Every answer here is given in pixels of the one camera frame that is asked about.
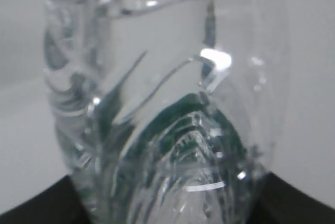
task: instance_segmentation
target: white background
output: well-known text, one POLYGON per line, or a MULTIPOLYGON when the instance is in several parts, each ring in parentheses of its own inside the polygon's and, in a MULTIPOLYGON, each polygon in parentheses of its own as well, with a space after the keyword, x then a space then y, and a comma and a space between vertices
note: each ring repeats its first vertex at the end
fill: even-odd
MULTIPOLYGON (((42 71, 43 0, 0 0, 0 213, 66 174, 42 71)), ((273 171, 335 208, 335 1, 287 0, 291 94, 273 171)))

